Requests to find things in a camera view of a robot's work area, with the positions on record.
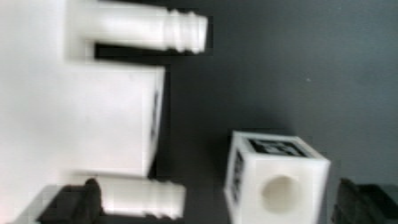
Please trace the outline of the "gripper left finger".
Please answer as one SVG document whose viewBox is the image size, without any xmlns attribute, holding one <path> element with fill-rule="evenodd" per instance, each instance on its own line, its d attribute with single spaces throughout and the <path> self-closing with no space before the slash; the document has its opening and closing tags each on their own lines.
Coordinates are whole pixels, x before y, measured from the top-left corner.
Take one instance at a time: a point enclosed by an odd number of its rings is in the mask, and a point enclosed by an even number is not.
<svg viewBox="0 0 398 224">
<path fill-rule="evenodd" d="M 144 219 L 167 213 L 154 197 L 160 185 L 144 180 L 88 178 L 64 185 L 37 216 L 39 224 L 103 224 L 108 216 Z"/>
</svg>

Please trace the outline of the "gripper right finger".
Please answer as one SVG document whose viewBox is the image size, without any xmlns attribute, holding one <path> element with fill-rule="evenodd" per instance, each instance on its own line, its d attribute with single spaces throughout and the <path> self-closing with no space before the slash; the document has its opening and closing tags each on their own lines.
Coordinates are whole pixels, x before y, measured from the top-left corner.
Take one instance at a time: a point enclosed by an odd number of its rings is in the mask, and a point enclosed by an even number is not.
<svg viewBox="0 0 398 224">
<path fill-rule="evenodd" d="M 398 224 L 398 185 L 355 184 L 343 178 L 332 224 Z"/>
</svg>

